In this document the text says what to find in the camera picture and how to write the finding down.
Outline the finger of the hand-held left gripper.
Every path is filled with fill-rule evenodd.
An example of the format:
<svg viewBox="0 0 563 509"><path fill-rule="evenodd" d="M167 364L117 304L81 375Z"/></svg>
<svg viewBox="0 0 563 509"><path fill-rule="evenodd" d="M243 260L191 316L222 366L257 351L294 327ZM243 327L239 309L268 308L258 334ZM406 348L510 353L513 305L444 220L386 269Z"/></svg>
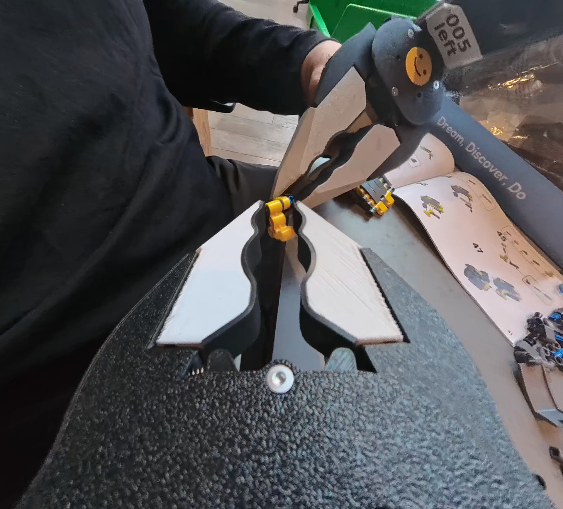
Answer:
<svg viewBox="0 0 563 509"><path fill-rule="evenodd" d="M357 119L362 120L367 99L365 83L355 67L344 73L330 93L316 107L302 115L278 168L271 199L291 195L295 183L324 162L337 141Z"/></svg>
<svg viewBox="0 0 563 509"><path fill-rule="evenodd" d="M381 124L342 134L331 157L295 183L291 196L309 208L332 200L367 181L399 146L395 131Z"/></svg>

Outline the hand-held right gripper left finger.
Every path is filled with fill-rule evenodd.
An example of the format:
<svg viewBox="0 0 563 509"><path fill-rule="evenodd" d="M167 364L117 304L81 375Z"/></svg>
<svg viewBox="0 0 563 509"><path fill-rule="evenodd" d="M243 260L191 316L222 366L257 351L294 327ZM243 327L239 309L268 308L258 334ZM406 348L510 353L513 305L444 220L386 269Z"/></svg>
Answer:
<svg viewBox="0 0 563 509"><path fill-rule="evenodd" d="M229 353L236 370L261 330L258 291L266 230L264 201L256 201L197 249L155 339L155 349L194 350L204 364Z"/></svg>

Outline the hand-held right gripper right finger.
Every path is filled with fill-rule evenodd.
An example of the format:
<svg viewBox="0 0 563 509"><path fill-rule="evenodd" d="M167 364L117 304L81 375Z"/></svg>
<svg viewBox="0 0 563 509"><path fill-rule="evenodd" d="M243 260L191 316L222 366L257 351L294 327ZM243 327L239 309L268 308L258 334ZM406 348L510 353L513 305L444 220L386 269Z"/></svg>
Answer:
<svg viewBox="0 0 563 509"><path fill-rule="evenodd" d="M299 328L306 343L329 358L348 350L358 369L374 369L367 348L400 344L405 332L362 248L305 204L296 202L299 219Z"/></svg>

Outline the yellow grey toy brick assembly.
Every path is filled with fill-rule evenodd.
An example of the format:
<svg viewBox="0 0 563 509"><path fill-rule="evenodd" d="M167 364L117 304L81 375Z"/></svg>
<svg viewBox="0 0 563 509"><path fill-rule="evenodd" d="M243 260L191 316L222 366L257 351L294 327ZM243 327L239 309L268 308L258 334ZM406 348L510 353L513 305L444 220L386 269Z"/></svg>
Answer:
<svg viewBox="0 0 563 509"><path fill-rule="evenodd" d="M354 189L361 206L371 216L383 216L395 203L394 188L384 178L372 179Z"/></svg>

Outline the yellow toy brick connector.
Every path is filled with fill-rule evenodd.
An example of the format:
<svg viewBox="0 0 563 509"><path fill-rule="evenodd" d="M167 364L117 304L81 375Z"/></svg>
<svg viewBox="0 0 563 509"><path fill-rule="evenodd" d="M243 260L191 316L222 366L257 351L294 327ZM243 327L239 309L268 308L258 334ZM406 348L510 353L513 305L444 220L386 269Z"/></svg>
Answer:
<svg viewBox="0 0 563 509"><path fill-rule="evenodd" d="M268 234L272 239L285 243L296 237L294 228L287 224L286 216L286 212L291 209L293 203L293 196L284 195L264 204L269 221Z"/></svg>

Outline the person's left forearm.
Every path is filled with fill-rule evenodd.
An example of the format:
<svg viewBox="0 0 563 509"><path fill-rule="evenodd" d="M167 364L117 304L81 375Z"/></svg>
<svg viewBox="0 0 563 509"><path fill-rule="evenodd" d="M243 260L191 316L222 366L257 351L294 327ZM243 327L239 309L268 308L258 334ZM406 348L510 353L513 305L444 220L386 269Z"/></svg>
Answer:
<svg viewBox="0 0 563 509"><path fill-rule="evenodd" d="M158 60L180 102L241 103L281 115L307 109L300 69L329 40L322 33L252 18L218 0L168 0L165 8Z"/></svg>

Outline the grey desk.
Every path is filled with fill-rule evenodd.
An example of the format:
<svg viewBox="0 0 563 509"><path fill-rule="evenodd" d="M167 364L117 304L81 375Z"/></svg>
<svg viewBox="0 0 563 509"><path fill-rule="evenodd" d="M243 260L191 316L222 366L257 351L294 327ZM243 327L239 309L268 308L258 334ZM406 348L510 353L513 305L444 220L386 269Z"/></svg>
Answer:
<svg viewBox="0 0 563 509"><path fill-rule="evenodd" d="M297 245L288 244L273 345L297 365L299 401L281 462L288 508L562 508L549 454L561 431L538 422L518 386L508 341L397 204L367 220L348 197L316 212L372 248L381 284L408 306L409 343L369 350L376 373L313 371L322 355L299 330Z"/></svg>

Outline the person's left hand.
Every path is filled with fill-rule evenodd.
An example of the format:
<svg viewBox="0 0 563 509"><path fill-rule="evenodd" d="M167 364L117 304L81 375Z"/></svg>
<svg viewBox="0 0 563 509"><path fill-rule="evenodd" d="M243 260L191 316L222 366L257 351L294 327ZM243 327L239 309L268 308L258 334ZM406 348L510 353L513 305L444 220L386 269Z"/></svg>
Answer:
<svg viewBox="0 0 563 509"><path fill-rule="evenodd" d="M300 84L306 107L314 103L323 70L332 56L339 51L341 43L326 40L311 49L300 69Z"/></svg>

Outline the dark lettered fabric roll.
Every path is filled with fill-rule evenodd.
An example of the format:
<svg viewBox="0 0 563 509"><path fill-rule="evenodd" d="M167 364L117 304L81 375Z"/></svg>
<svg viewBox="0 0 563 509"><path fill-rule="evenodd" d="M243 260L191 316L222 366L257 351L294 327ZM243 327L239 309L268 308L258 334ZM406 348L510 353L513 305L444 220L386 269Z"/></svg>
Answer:
<svg viewBox="0 0 563 509"><path fill-rule="evenodd" d="M510 220L562 267L562 190L448 98L428 124L461 171L489 190Z"/></svg>

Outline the white building instruction booklet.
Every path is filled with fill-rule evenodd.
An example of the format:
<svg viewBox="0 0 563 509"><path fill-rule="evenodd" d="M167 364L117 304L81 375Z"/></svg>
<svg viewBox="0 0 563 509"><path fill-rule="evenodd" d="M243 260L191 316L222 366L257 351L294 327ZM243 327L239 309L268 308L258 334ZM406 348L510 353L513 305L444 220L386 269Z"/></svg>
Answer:
<svg viewBox="0 0 563 509"><path fill-rule="evenodd" d="M526 336L533 314L548 316L562 308L562 273L510 222L482 182L455 168L442 141L426 134L385 178L511 344Z"/></svg>

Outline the clear plastic bag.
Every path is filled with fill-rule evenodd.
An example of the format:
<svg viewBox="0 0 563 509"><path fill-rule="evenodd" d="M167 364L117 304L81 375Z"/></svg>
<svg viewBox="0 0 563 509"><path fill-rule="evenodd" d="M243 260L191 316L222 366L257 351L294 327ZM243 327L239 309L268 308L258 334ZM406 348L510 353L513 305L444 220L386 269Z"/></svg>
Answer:
<svg viewBox="0 0 563 509"><path fill-rule="evenodd" d="M562 188L562 39L496 55L451 74L458 104Z"/></svg>

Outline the person in black clothing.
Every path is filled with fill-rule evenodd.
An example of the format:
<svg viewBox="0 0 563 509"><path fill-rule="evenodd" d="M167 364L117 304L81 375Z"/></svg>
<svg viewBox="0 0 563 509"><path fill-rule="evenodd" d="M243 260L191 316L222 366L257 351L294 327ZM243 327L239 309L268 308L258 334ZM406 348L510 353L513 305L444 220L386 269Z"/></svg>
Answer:
<svg viewBox="0 0 563 509"><path fill-rule="evenodd" d="M1 0L1 508L113 328L269 199L276 169L206 157L168 89L167 1Z"/></svg>

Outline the pile of toy brick pieces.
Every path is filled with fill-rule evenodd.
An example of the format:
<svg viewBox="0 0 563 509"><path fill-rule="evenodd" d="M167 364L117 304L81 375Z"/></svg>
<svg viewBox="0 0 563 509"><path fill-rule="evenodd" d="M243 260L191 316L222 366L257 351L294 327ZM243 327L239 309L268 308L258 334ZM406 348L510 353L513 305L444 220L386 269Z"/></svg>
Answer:
<svg viewBox="0 0 563 509"><path fill-rule="evenodd" d="M562 374L562 307L526 320L526 335L513 346L513 358L519 369L539 365Z"/></svg>

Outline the grey curved brick panel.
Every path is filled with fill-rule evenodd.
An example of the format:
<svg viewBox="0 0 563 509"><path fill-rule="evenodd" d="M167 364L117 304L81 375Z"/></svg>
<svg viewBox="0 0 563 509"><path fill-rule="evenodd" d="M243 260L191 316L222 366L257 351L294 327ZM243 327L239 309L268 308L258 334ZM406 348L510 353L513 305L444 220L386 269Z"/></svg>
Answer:
<svg viewBox="0 0 563 509"><path fill-rule="evenodd" d="M562 372L544 365L516 366L518 384L534 417L562 428Z"/></svg>

